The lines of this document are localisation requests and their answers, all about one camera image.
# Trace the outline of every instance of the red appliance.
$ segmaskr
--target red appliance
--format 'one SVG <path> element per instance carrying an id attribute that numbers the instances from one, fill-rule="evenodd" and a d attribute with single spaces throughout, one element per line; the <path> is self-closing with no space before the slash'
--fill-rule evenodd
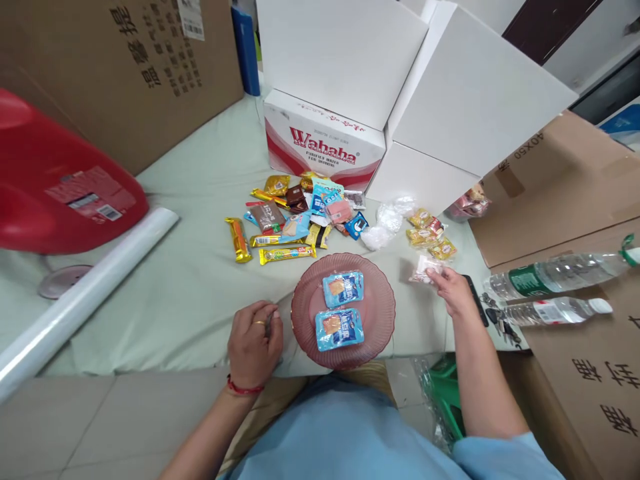
<path id="1" fill-rule="evenodd" d="M 0 89 L 0 248 L 91 250 L 148 210 L 142 187 L 122 167 Z"/>

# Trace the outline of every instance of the blue shirt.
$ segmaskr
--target blue shirt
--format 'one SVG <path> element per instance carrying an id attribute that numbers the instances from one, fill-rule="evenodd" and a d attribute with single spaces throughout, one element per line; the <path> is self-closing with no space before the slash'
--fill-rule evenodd
<path id="1" fill-rule="evenodd" d="M 324 377 L 271 426 L 229 479 L 562 479 L 533 438 L 468 437 L 446 456 L 386 395 Z"/>

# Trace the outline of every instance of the green bottle label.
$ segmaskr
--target green bottle label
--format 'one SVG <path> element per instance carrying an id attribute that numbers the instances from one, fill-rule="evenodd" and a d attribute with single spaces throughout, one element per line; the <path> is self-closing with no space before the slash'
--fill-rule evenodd
<path id="1" fill-rule="evenodd" d="M 511 280 L 514 288 L 518 290 L 518 293 L 525 297 L 553 293 L 542 283 L 533 265 L 509 270 L 509 280 Z"/>

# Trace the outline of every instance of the plastic wrap roll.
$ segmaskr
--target plastic wrap roll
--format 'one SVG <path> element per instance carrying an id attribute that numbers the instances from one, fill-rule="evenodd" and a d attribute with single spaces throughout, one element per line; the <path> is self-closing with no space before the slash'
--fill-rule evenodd
<path id="1" fill-rule="evenodd" d="M 156 208 L 0 353 L 0 403 L 45 366 L 177 221 Z"/>

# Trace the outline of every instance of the white box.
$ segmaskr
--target white box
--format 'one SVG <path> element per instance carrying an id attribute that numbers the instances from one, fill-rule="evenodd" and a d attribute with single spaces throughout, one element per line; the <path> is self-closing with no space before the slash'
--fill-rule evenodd
<path id="1" fill-rule="evenodd" d="M 427 24 L 393 0 L 258 0 L 265 82 L 382 130 Z"/>
<path id="2" fill-rule="evenodd" d="M 350 190 L 366 190 L 385 154 L 380 130 L 272 90 L 265 99 L 271 168 L 313 170 Z"/>
<path id="3" fill-rule="evenodd" d="M 386 202 L 410 195 L 419 207 L 426 208 L 432 215 L 440 215 L 479 181 L 476 175 L 387 136 L 387 152 L 369 186 L 367 198 Z"/>
<path id="4" fill-rule="evenodd" d="M 398 143 L 482 177 L 576 98 L 472 14 L 441 1 L 389 131 Z"/>

